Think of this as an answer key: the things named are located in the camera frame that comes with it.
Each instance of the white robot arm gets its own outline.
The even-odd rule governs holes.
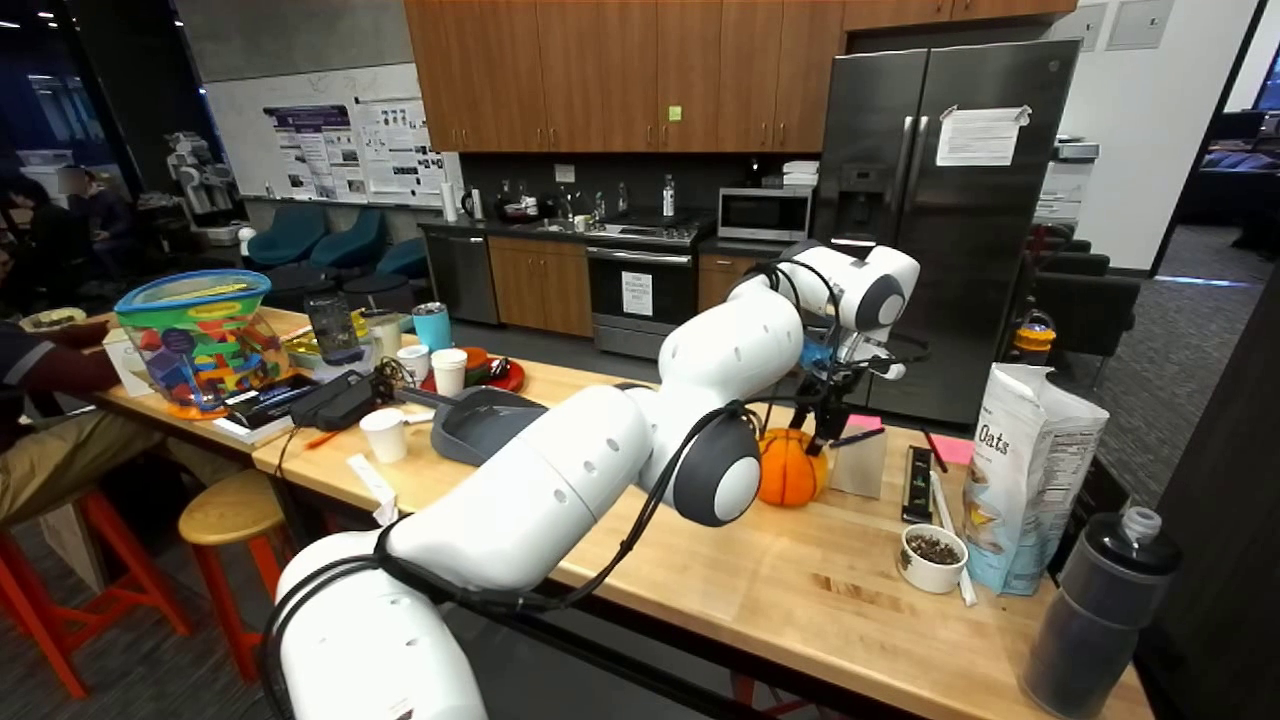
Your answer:
[[[433,507],[388,534],[309,545],[283,568],[267,638],[293,711],[484,715],[463,651],[412,577],[481,606],[525,606],[628,486],[695,525],[743,517],[761,461],[758,428],[732,409],[798,369],[801,314],[842,329],[842,360],[885,360],[915,277],[922,265],[896,247],[864,262],[801,247],[680,323],[659,347],[658,390],[584,390]]]

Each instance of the wooden countertop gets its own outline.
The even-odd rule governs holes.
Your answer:
[[[274,314],[267,320],[280,338],[305,329],[296,314]],[[525,395],[542,403],[555,403],[589,383],[618,383],[618,378],[602,374],[519,365],[528,374]],[[141,400],[116,390],[103,400],[229,445],[207,419],[167,412],[161,395]],[[315,436],[326,434],[296,434],[283,453],[283,478],[320,498],[373,507],[373,498],[344,466],[364,453],[359,434],[342,434],[309,447]],[[809,507],[758,505],[729,528],[701,528],[664,507],[602,597],[906,711],[1048,715],[1022,694],[1022,670],[1057,597],[1054,585],[1032,602],[982,594],[982,606],[963,609],[960,597],[925,597],[899,582],[896,498],[909,471],[909,445],[922,445],[922,436],[906,428],[885,434],[885,502],[828,493]],[[252,453],[258,470],[276,471],[280,447],[283,440],[261,445]],[[379,471],[401,493],[401,507],[416,514],[458,489],[474,470],[441,461],[422,423],[412,428],[409,461]],[[951,517],[960,517],[960,471],[949,478],[949,493]],[[628,534],[640,502],[645,498],[628,489],[561,562],[555,582],[579,585],[597,577]],[[1151,715],[1131,670],[1108,698],[1105,715]]]

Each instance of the plastic bag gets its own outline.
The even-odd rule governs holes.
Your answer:
[[[1041,587],[1105,423],[1108,412],[1048,383],[1048,369],[991,369],[960,525],[977,585],[1008,597]]]

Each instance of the upper cabinet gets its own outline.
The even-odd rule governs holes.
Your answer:
[[[845,31],[1075,0],[405,0],[435,150],[801,152]]]
[[[956,20],[1063,15],[1075,0],[845,0],[845,30],[911,30]]]

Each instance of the stainless steel refrigerator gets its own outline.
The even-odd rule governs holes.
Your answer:
[[[891,351],[858,403],[971,428],[1013,303],[1075,39],[851,54],[833,63],[817,231],[922,262]]]

